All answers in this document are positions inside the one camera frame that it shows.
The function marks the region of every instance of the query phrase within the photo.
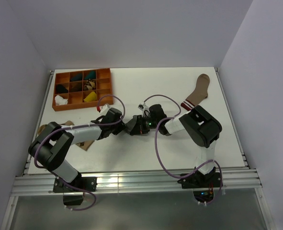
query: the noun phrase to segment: white enclosure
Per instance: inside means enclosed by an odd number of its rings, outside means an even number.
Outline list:
[[[56,70],[78,71],[79,69]],[[124,122],[128,122],[133,115],[139,114],[138,104],[154,94],[168,95],[173,100],[180,102],[189,95],[190,88],[202,73],[210,77],[208,98],[200,103],[222,125],[223,132],[215,148],[215,159],[221,167],[244,167],[244,161],[228,114],[226,103],[221,92],[219,81],[213,67],[206,68],[128,68],[111,69],[113,77],[113,93],[125,104]],[[56,121],[61,124],[68,120],[75,125],[87,124],[99,116],[96,108],[67,110],[55,112],[52,108],[55,74],[49,89],[41,124]],[[176,83],[170,84],[177,75]],[[148,101],[148,105],[160,103],[168,116],[178,112],[177,106],[168,99],[157,97]],[[119,102],[115,101],[113,107],[122,110]],[[186,131],[172,135],[160,136],[158,140],[159,152],[164,165],[168,169],[189,169],[197,167],[196,157],[201,152]],[[129,172],[160,170],[154,149],[154,132],[146,136],[130,136],[125,132],[108,138],[95,141],[89,150],[84,151],[78,146],[71,146],[66,156],[73,167],[79,172]],[[33,159],[28,171],[29,174],[43,174],[45,169],[38,169]]]
[[[140,67],[219,68],[243,151],[283,229],[283,0],[0,0],[0,226],[48,70]]]

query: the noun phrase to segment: brown cloth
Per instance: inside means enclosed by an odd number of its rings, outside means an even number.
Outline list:
[[[197,84],[194,91],[186,98],[185,101],[181,103],[181,107],[187,111],[192,110],[201,101],[208,97],[207,89],[209,85],[209,76],[206,74],[201,74],[197,79]]]
[[[63,124],[60,124],[61,126],[73,126],[74,123],[72,121],[67,121]],[[46,127],[46,125],[42,125],[38,128],[38,131],[37,131],[37,134],[39,135],[43,130],[44,128]],[[87,140],[87,141],[84,141],[84,142],[81,142],[81,143],[77,143],[76,145],[79,146],[81,149],[87,151],[87,149],[90,147],[90,145],[92,145],[94,142],[94,140]]]

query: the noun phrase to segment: metal frame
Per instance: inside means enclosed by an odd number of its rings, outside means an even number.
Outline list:
[[[173,170],[174,174],[189,173],[188,170]],[[224,189],[261,188],[256,169],[222,170]],[[163,170],[151,172],[82,173],[84,177],[97,177],[96,194],[143,193],[182,191],[177,179]],[[17,177],[12,188],[12,196],[62,196],[53,193],[55,176],[25,175]]]
[[[234,124],[233,117],[231,115],[226,96],[221,84],[221,80],[218,74],[218,70],[215,69],[216,75],[223,93],[224,100],[232,121],[232,125],[236,134],[236,138],[242,153],[242,158],[245,162],[245,167],[236,168],[223,168],[223,183],[224,189],[243,189],[243,188],[255,188],[256,194],[259,199],[261,211],[263,213],[266,225],[268,229],[275,230],[275,225],[269,210],[269,206],[264,199],[262,193],[262,185],[257,174],[256,169],[250,169],[243,152],[238,133]],[[50,72],[50,78],[48,81],[47,89],[44,96],[44,101],[41,107],[40,115],[36,125],[34,138],[36,136],[38,127],[41,122],[42,113],[46,104],[49,87],[53,79],[54,71]],[[52,192],[55,177],[51,174],[43,175],[28,175],[28,168],[30,165],[30,159],[28,159],[24,176],[16,177],[11,197],[6,209],[6,213],[2,223],[2,230],[9,230],[11,221],[15,212],[15,207],[18,202],[19,196],[62,196],[63,194],[54,194]],[[188,173],[191,170],[172,170],[174,174]],[[106,172],[106,173],[83,173],[82,176],[96,176],[97,179],[97,191],[95,194],[111,194],[111,193],[142,193],[142,192],[171,192],[171,191],[183,191],[181,185],[177,183],[177,180],[168,176],[162,171],[149,171],[149,172]]]
[[[262,212],[262,215],[264,217],[266,227],[268,230],[276,230],[275,223],[273,221],[273,217],[269,208],[269,205],[266,201],[266,198],[264,196],[264,192],[262,188],[255,188],[255,193],[258,199],[258,203],[260,205],[260,209]]]
[[[11,228],[11,222],[16,210],[18,198],[18,196],[9,197],[8,205],[1,225],[1,230],[9,230]]]

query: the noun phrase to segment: rolled sock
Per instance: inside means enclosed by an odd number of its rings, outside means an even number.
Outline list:
[[[68,104],[68,99],[64,99],[59,95],[55,96],[55,104],[56,105],[64,105],[64,104]]]
[[[89,74],[84,78],[84,80],[92,80],[96,78],[95,71],[90,71]]]
[[[209,85],[209,76],[206,74],[201,74],[195,86],[194,91],[186,98],[185,101],[181,103],[181,107],[187,111],[192,110],[201,101],[208,97],[207,89]]]
[[[84,102],[94,102],[97,100],[97,94],[95,92],[91,92],[88,96],[84,99]]]
[[[61,84],[56,85],[55,87],[56,93],[67,93],[68,90]]]
[[[87,80],[84,85],[84,91],[87,90],[95,90],[95,82],[94,80]]]
[[[83,80],[82,73],[78,73],[77,75],[75,75],[73,78],[70,79],[70,81],[82,81],[82,80]]]

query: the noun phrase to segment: white wall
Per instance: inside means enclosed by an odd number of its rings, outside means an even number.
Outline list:
[[[47,84],[47,69],[9,4],[0,0],[0,225]]]
[[[252,0],[8,0],[51,69],[220,66]]]
[[[283,0],[254,0],[220,76],[248,162],[283,229]]]

